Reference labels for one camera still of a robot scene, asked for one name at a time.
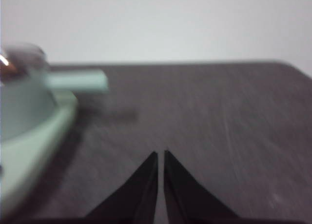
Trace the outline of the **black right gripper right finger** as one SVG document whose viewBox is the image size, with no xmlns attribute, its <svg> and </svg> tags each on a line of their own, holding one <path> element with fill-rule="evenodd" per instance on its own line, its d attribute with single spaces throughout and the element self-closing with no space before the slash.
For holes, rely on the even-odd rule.
<svg viewBox="0 0 312 224">
<path fill-rule="evenodd" d="M 212 224 L 240 218 L 205 189 L 169 150 L 164 152 L 163 182 L 171 224 Z"/>
</svg>

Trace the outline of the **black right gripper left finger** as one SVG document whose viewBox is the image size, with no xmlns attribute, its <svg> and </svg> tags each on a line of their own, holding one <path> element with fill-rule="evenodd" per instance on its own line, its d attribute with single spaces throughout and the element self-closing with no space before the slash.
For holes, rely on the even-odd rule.
<svg viewBox="0 0 312 224">
<path fill-rule="evenodd" d="M 152 152 L 129 179 L 85 217 L 97 224 L 152 224 L 158 193 L 158 155 Z"/>
</svg>

